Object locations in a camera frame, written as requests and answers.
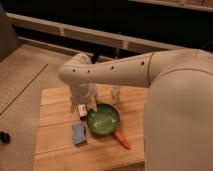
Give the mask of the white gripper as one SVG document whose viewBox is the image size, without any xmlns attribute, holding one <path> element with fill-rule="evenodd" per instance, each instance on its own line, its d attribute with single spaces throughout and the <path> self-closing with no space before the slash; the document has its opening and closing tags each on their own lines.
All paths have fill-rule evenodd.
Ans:
<svg viewBox="0 0 213 171">
<path fill-rule="evenodd" d="M 71 85 L 70 89 L 70 113 L 73 114 L 77 110 L 76 105 L 87 104 L 91 102 L 91 108 L 97 112 L 97 104 L 94 98 L 98 95 L 97 86 L 93 83 L 85 83 L 80 85 Z"/>
</svg>

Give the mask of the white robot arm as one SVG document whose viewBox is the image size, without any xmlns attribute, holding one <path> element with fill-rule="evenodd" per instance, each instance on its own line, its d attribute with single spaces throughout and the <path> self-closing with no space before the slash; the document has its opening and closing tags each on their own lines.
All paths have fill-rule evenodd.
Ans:
<svg viewBox="0 0 213 171">
<path fill-rule="evenodd" d="M 89 85 L 146 87 L 146 171 L 213 171 L 213 53 L 177 49 L 93 64 L 80 53 L 59 69 L 74 104 L 88 103 Z"/>
</svg>

